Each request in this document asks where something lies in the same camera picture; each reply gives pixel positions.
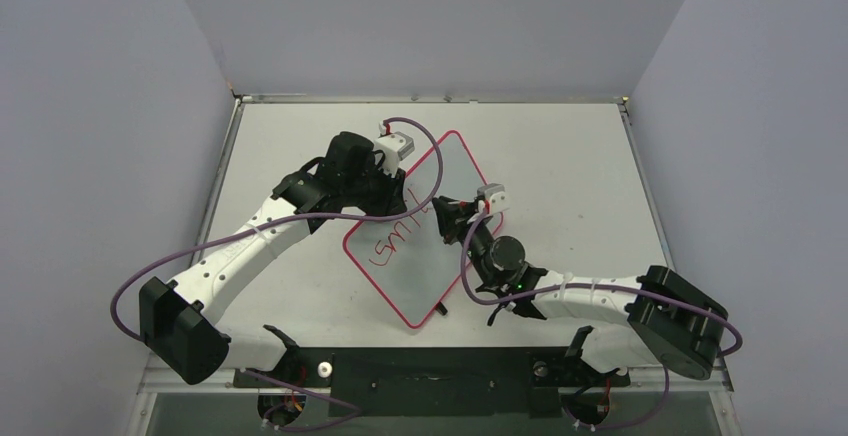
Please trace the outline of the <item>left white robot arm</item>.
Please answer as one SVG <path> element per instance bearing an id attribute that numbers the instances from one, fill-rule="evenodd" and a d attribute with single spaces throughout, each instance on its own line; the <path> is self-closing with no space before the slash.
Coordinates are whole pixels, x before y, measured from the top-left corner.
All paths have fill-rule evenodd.
<path id="1" fill-rule="evenodd" d="M 241 239 L 167 281 L 153 277 L 141 287 L 142 342 L 189 385 L 227 365 L 259 369 L 275 386 L 291 383 L 299 361 L 283 340 L 249 336 L 243 348 L 232 350 L 237 335 L 217 323 L 275 259 L 323 225 L 323 214 L 347 208 L 376 217 L 406 212 L 400 163 L 413 150 L 412 138 L 400 132 L 374 140 L 348 131 L 334 136 L 325 155 L 273 188 L 239 228 Z"/>

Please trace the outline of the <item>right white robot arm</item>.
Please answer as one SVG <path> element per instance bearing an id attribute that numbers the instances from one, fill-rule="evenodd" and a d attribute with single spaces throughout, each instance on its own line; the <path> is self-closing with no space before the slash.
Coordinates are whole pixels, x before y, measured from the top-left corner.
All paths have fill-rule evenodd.
<path id="1" fill-rule="evenodd" d="M 661 365 L 702 381 L 724 356 L 726 309 L 671 268 L 651 265 L 622 278 L 558 273 L 531 264 L 518 239 L 492 235 L 495 210 L 483 197 L 439 196 L 432 205 L 443 242 L 462 246 L 460 280 L 475 303 L 522 318 L 585 322 L 563 358 L 572 380 Z"/>

